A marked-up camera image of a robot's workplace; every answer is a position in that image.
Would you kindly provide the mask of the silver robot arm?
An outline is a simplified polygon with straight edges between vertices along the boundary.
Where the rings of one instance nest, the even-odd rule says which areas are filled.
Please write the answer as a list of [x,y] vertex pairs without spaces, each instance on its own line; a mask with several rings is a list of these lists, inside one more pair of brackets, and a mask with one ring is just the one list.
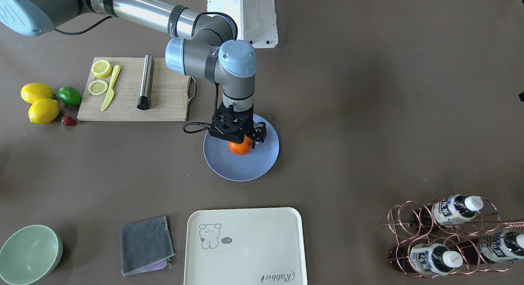
[[25,36],[40,36],[93,12],[123,18],[165,32],[167,67],[183,75],[221,86],[222,102],[211,123],[210,136],[253,145],[264,143],[266,123],[254,121],[256,52],[238,39],[236,22],[224,13],[208,15],[163,0],[1,0],[1,22]]

